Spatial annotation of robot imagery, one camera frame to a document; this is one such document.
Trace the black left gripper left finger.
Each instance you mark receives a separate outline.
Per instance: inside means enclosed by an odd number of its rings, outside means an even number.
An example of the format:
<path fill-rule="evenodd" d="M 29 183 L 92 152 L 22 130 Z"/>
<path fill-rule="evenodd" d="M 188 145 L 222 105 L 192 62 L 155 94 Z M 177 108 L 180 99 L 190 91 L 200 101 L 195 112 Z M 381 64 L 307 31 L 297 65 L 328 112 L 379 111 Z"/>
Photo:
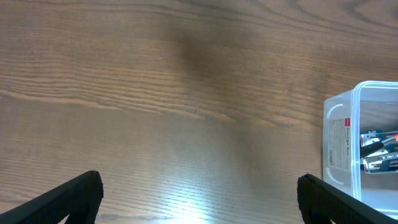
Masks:
<path fill-rule="evenodd" d="M 94 223 L 103 198 L 100 173 L 85 172 L 1 214 L 1 223 Z"/>

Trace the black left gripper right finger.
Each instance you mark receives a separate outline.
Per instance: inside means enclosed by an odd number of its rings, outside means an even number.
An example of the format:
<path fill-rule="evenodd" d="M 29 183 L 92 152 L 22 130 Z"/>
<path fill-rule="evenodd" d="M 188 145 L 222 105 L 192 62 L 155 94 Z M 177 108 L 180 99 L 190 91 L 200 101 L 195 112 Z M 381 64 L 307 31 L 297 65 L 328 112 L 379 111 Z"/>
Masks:
<path fill-rule="evenodd" d="M 298 178 L 297 201 L 305 224 L 397 224 L 312 174 Z"/>

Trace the blue screwdriver set case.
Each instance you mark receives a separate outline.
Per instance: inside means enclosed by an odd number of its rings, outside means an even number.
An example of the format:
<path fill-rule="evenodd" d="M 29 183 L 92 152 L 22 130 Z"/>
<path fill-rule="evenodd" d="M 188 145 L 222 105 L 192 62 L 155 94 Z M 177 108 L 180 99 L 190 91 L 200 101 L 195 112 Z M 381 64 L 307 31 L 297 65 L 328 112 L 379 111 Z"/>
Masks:
<path fill-rule="evenodd" d="M 377 141 L 382 141 L 393 135 L 397 131 L 382 132 L 381 130 L 369 131 L 360 134 L 360 151 L 363 146 L 367 146 Z M 367 157 L 361 158 L 361 170 L 368 174 L 387 174 L 397 172 L 397 142 L 384 146 Z"/>

